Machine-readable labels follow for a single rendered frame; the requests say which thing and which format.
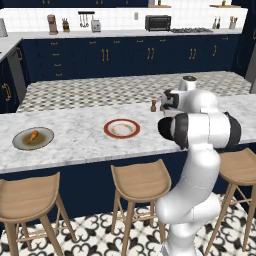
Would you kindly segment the rail with hanging tools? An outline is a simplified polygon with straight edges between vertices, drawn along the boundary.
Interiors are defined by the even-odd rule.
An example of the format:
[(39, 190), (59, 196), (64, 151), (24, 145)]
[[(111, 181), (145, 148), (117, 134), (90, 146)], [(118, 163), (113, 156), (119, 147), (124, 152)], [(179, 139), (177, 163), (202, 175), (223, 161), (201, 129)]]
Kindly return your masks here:
[(94, 14), (94, 11), (79, 11), (78, 15), (80, 17), (80, 26), (83, 28), (87, 28), (89, 26), (88, 16)]

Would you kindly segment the red rimmed white plate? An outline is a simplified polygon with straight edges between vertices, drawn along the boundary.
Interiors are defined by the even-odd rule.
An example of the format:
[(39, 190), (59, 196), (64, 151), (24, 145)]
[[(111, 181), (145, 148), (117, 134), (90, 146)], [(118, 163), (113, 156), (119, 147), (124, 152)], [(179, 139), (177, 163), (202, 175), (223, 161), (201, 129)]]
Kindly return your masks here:
[(113, 119), (104, 125), (106, 135), (116, 139), (127, 139), (140, 132), (140, 125), (130, 119)]

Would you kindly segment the wooden bar stool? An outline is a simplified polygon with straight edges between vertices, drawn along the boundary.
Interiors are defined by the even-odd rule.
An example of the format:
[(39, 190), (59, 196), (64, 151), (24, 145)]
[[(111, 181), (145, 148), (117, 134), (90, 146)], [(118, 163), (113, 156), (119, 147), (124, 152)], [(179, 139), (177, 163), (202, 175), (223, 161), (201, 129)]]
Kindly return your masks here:
[[(60, 173), (51, 176), (27, 178), (17, 181), (0, 180), (0, 222), (5, 226), (11, 256), (19, 256), (18, 242), (25, 241), (31, 248), (31, 241), (48, 237), (58, 256), (63, 256), (56, 239), (58, 226), (52, 228), (47, 214), (57, 205), (57, 217), (62, 217), (72, 240), (75, 233), (59, 194)], [(42, 232), (30, 233), (26, 223), (39, 219), (44, 227)]]
[[(114, 233), (117, 220), (125, 224), (121, 256), (126, 256), (131, 224), (135, 221), (149, 220), (153, 226), (155, 203), (171, 188), (171, 178), (164, 162), (134, 164), (124, 167), (111, 166), (115, 184), (115, 197), (111, 233)], [(135, 214), (136, 203), (150, 203), (150, 211)]]
[(242, 251), (245, 251), (256, 209), (256, 154), (249, 148), (246, 148), (242, 151), (221, 153), (220, 158), (220, 175), (228, 182), (228, 187), (222, 203), (219, 218), (204, 256), (207, 256), (210, 251), (228, 206), (235, 205), (237, 203), (247, 203), (249, 206), (242, 247)]

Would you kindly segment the grey fridge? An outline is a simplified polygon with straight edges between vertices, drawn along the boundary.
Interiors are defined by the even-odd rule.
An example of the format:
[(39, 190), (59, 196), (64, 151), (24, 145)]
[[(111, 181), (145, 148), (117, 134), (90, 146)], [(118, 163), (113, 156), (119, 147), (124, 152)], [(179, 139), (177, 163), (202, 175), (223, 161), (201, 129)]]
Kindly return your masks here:
[(245, 79), (250, 83), (253, 83), (255, 78), (256, 78), (256, 50), (253, 51), (253, 54), (251, 56), (251, 60), (246, 72), (246, 76), (245, 76)]

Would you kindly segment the dark blue wall cupboards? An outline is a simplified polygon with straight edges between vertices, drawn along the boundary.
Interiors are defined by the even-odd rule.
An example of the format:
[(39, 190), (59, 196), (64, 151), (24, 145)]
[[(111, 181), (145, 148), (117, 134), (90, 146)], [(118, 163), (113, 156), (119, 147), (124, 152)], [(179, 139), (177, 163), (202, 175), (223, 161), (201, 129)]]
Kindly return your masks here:
[(0, 8), (148, 7), (148, 0), (0, 0)]

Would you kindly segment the dark blue tall cupboard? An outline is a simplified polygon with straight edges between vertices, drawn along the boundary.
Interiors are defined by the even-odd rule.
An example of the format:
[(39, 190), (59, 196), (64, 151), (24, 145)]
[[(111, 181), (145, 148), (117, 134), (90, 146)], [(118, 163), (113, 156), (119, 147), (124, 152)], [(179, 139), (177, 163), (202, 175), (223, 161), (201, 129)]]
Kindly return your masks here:
[(244, 77), (256, 44), (256, 0), (232, 0), (232, 4), (248, 9), (232, 66), (233, 72)]

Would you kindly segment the wooden wall shelf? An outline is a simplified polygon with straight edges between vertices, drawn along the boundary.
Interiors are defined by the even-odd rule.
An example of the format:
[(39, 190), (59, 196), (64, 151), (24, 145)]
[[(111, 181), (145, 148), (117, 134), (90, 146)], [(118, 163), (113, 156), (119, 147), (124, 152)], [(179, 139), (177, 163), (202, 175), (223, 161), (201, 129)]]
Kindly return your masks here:
[(171, 6), (163, 4), (162, 0), (148, 0), (148, 8), (171, 8)]
[(231, 4), (227, 4), (226, 0), (223, 0), (220, 4), (210, 4), (212, 8), (232, 8)]

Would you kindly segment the grey dishwasher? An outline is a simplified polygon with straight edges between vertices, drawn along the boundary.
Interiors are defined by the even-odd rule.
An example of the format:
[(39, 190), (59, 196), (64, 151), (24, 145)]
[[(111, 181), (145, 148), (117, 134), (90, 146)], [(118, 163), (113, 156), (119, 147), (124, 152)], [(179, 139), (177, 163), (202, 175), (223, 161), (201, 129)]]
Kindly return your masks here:
[(26, 89), (25, 79), (23, 76), (22, 67), (19, 61), (17, 50), (16, 49), (11, 50), (9, 55), (7, 56), (7, 59), (11, 69), (19, 103), (22, 103), (25, 98), (27, 89)]

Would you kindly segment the brown chicken drumstick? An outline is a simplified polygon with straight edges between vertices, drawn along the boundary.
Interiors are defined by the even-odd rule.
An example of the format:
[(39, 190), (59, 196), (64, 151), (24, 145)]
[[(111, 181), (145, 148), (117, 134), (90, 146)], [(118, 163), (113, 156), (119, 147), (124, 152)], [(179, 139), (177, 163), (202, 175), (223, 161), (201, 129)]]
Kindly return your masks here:
[(37, 136), (38, 136), (39, 132), (37, 130), (34, 130), (30, 136), (30, 139), (28, 141), (28, 144), (30, 144)]

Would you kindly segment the grey plate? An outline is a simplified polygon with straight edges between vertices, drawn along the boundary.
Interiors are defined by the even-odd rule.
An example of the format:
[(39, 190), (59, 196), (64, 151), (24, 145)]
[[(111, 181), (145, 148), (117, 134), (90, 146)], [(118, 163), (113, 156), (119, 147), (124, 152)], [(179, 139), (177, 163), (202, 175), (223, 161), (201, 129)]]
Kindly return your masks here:
[[(38, 136), (28, 144), (34, 130), (39, 132)], [(19, 150), (36, 150), (48, 145), (54, 138), (54, 132), (46, 127), (33, 127), (18, 133), (12, 140), (13, 146)]]

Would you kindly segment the black hob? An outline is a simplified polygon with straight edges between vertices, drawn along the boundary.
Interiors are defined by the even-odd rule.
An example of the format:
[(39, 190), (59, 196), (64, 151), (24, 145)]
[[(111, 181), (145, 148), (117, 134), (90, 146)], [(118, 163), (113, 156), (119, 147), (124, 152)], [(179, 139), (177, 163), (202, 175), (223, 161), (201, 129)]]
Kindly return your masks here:
[(212, 33), (213, 31), (207, 28), (172, 28), (170, 29), (173, 33)]

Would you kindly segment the dark blue base cupboards run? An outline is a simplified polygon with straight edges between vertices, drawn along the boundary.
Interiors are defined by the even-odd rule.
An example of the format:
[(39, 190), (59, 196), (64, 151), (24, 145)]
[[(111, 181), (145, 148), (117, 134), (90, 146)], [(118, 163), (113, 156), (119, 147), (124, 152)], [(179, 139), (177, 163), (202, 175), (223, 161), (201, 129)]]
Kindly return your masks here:
[(32, 82), (229, 71), (239, 36), (173, 35), (25, 39), (23, 53)]

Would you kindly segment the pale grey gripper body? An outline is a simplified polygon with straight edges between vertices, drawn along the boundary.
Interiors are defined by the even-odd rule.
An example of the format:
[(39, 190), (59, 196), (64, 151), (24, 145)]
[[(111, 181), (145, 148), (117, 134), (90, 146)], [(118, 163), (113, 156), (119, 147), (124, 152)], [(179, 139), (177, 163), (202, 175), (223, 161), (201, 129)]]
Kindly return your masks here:
[(163, 115), (165, 117), (175, 117), (177, 114), (180, 113), (180, 111), (175, 108), (164, 109), (163, 107), (161, 107), (160, 110), (163, 112)]

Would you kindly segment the black toaster oven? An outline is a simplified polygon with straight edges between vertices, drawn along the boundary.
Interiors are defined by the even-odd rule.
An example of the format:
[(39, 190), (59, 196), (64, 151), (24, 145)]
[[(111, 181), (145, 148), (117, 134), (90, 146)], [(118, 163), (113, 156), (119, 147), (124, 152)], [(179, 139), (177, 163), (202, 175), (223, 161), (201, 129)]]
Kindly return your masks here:
[(145, 29), (147, 31), (169, 31), (171, 17), (169, 15), (147, 15), (145, 17)]

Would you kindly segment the dark blue island base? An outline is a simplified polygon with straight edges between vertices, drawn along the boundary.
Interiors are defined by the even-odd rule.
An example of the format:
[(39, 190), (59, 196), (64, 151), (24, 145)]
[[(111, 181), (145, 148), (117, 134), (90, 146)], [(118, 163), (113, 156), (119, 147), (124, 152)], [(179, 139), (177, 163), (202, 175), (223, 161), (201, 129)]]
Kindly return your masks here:
[(120, 159), (70, 165), (63, 167), (34, 169), (0, 174), (0, 179), (20, 180), (60, 173), (60, 195), (68, 216), (73, 219), (113, 211), (115, 186), (111, 165), (126, 166), (138, 163), (154, 162), (162, 159), (172, 180), (172, 188), (178, 183), (187, 157), (187, 152)]

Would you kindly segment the dark blue side cupboard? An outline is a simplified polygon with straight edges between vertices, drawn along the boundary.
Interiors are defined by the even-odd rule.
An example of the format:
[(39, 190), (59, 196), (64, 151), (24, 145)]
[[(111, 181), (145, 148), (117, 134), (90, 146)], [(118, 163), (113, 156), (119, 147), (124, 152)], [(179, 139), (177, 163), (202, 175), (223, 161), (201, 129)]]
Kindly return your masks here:
[(0, 62), (0, 114), (15, 113), (19, 99), (8, 60)]

